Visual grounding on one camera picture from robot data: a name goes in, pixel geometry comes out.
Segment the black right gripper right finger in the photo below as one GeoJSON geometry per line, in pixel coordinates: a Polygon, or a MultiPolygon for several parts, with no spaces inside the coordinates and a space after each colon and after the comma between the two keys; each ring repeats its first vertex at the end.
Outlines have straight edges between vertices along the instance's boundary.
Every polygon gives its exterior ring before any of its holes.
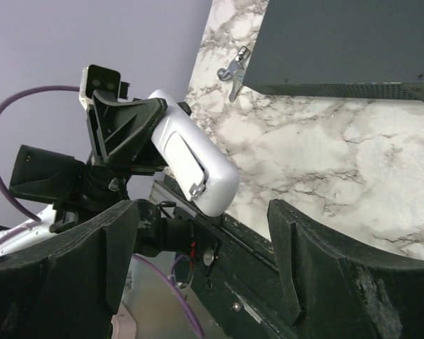
{"type": "Polygon", "coordinates": [[[299,338],[424,338],[424,260],[327,227],[280,199],[267,219],[299,338]]]}

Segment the silver metal bracket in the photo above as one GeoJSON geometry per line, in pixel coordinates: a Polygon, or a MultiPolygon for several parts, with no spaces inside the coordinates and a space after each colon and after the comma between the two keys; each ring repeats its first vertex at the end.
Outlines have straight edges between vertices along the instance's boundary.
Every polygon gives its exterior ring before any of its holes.
{"type": "Polygon", "coordinates": [[[246,73],[245,62],[250,55],[251,51],[246,46],[242,46],[227,68],[217,70],[217,77],[220,81],[232,81],[232,89],[228,96],[230,102],[234,102],[240,93],[246,73]]]}

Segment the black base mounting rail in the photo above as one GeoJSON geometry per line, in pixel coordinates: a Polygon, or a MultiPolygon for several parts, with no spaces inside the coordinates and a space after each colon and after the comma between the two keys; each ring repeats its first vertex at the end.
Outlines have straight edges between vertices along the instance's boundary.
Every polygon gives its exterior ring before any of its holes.
{"type": "Polygon", "coordinates": [[[191,287],[231,338],[297,338],[269,242],[227,214],[202,215],[174,180],[150,194],[168,218],[158,246],[190,257],[191,287]]]}

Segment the white remote control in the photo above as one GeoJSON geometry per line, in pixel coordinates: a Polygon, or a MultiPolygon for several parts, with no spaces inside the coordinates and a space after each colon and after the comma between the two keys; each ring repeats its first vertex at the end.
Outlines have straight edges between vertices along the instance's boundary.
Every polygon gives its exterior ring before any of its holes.
{"type": "Polygon", "coordinates": [[[167,110],[152,133],[153,145],[165,161],[164,149],[168,138],[174,132],[179,133],[204,171],[205,189],[191,201],[209,217],[224,213],[232,203],[240,183],[237,167],[165,91],[156,90],[149,98],[164,99],[167,103],[167,110]]]}

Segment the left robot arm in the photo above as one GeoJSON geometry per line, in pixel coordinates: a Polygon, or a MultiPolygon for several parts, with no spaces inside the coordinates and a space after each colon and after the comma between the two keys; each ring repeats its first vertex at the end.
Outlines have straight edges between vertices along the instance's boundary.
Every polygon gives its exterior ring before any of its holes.
{"type": "Polygon", "coordinates": [[[92,152],[86,162],[40,148],[22,146],[10,184],[12,199],[46,204],[19,226],[0,232],[0,260],[84,223],[127,200],[134,175],[166,166],[151,134],[167,112],[162,97],[128,101],[121,93],[94,90],[86,105],[92,152]]]}

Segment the dark network switch box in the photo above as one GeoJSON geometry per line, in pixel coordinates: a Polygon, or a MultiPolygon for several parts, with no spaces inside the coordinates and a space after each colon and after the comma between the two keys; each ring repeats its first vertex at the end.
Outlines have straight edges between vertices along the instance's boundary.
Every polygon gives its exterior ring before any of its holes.
{"type": "Polygon", "coordinates": [[[424,1],[270,1],[244,84],[424,102],[424,1]]]}

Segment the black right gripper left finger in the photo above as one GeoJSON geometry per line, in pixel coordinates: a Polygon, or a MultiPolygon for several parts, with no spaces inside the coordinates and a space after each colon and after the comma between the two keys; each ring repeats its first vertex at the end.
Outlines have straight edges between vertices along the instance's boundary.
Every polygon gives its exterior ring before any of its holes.
{"type": "Polygon", "coordinates": [[[137,204],[0,257],[0,338],[106,338],[136,238],[137,204]]]}

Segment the white battery compartment cover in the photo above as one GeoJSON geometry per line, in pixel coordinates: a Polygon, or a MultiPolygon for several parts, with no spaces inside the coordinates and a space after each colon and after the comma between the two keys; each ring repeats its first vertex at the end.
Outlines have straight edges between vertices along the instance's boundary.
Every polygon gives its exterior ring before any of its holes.
{"type": "Polygon", "coordinates": [[[200,196],[205,189],[204,171],[179,133],[168,138],[164,151],[165,161],[187,200],[200,196]]]}

